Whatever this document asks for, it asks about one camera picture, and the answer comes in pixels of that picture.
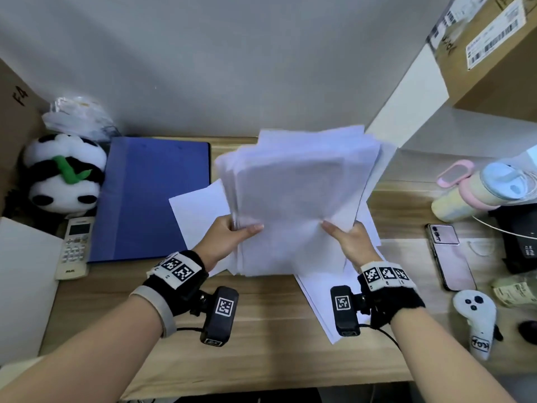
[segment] plastic bag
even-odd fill
[[[98,143],[110,143],[121,136],[114,122],[99,103],[88,98],[57,98],[43,115],[47,129],[86,137]]]

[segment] remote control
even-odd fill
[[[60,260],[56,267],[56,280],[72,280],[88,275],[86,261],[90,254],[92,216],[74,217],[69,220],[63,240]]]
[[[453,305],[470,325],[470,353],[477,359],[487,360],[496,325],[494,301],[480,291],[462,290],[453,297]]]

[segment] clear bottle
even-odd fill
[[[537,306],[537,270],[498,278],[491,284],[496,299],[506,307]]]

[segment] black cable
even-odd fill
[[[373,328],[371,325],[369,324],[359,324],[358,325],[360,328],[371,328],[371,329],[374,329],[376,331],[379,331],[379,332],[382,332],[384,335],[386,335],[388,338],[390,338],[392,340],[392,342],[399,348],[399,350],[401,350],[401,348],[399,347],[399,344],[397,343],[397,341],[394,339],[394,337],[392,337],[389,333],[387,333],[386,331],[384,331],[383,329],[380,329],[380,328]]]
[[[181,327],[177,329],[178,331],[197,331],[202,332],[203,328],[196,328],[196,327]]]

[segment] black wristband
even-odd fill
[[[143,283],[144,286],[152,288],[164,298],[174,317],[191,309],[191,298],[209,277],[201,258],[195,251],[184,250],[180,254],[198,264],[201,270],[186,280],[177,290],[174,290],[167,282],[156,275],[149,276]]]
[[[413,288],[384,287],[371,291],[363,274],[358,276],[358,281],[371,309],[371,327],[374,329],[391,323],[394,315],[402,308],[425,307],[423,300]]]

